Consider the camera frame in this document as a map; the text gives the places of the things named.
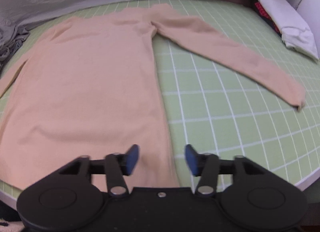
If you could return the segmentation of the red black garment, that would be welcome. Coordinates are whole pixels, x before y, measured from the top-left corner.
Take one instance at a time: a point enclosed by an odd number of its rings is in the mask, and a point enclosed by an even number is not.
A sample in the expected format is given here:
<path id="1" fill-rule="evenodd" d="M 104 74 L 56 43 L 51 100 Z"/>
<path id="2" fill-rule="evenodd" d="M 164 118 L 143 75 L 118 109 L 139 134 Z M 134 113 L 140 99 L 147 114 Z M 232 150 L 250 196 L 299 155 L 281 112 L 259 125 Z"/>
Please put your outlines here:
<path id="1" fill-rule="evenodd" d="M 278 36 L 281 37 L 281 32 L 274 23 L 273 19 L 270 17 L 270 15 L 266 12 L 266 10 L 263 8 L 261 3 L 258 0 L 249 0 L 251 8 L 259 15 L 259 17 L 266 22 L 276 33 Z"/>

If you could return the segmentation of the grey sweatshirt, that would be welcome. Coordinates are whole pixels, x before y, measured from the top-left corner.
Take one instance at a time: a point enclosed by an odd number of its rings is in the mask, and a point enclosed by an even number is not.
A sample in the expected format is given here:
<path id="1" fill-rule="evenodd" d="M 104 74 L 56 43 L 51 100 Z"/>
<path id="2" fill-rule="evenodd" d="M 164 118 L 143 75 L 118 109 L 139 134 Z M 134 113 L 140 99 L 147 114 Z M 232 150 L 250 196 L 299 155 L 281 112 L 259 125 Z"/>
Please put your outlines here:
<path id="1" fill-rule="evenodd" d="M 29 35 L 25 27 L 18 27 L 15 22 L 1 17 L 1 70 Z"/>

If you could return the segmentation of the green grid cutting mat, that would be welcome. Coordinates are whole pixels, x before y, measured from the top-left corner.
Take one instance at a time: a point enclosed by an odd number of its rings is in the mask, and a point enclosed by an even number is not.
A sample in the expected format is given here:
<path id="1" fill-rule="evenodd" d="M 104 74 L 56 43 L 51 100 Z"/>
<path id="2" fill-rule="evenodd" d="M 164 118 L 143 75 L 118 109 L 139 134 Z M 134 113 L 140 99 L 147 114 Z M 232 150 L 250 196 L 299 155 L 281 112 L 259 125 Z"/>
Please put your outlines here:
<path id="1" fill-rule="evenodd" d="M 289 50 L 253 10 L 222 1 L 163 0 L 197 16 L 300 82 L 296 110 L 251 79 L 155 36 L 153 51 L 179 186 L 195 188 L 184 160 L 191 144 L 221 159 L 245 156 L 305 190 L 319 179 L 319 64 Z"/>

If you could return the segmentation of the white folded garment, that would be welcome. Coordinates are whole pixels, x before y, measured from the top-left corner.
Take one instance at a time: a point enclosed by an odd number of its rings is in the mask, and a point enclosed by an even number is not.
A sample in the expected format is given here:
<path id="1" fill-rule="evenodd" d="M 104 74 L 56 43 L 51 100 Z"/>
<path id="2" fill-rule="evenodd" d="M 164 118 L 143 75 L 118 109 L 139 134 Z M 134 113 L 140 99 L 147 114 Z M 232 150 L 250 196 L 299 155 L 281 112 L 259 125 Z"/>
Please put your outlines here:
<path id="1" fill-rule="evenodd" d="M 319 61 L 314 35 L 302 16 L 286 0 L 258 0 L 278 27 L 288 49 Z"/>

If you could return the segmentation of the beige long-sleeve top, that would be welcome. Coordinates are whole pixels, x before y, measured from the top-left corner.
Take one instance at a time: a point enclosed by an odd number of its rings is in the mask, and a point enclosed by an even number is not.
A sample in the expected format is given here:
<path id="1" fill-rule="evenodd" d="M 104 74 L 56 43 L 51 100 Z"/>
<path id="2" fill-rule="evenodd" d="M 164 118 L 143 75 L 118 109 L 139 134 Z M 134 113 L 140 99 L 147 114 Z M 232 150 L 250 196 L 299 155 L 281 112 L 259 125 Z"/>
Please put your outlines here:
<path id="1" fill-rule="evenodd" d="M 25 189 L 73 159 L 140 147 L 128 186 L 175 187 L 152 38 L 233 69 L 289 105 L 305 89 L 274 63 L 168 4 L 71 17 L 44 32 L 1 78 L 1 180 Z"/>

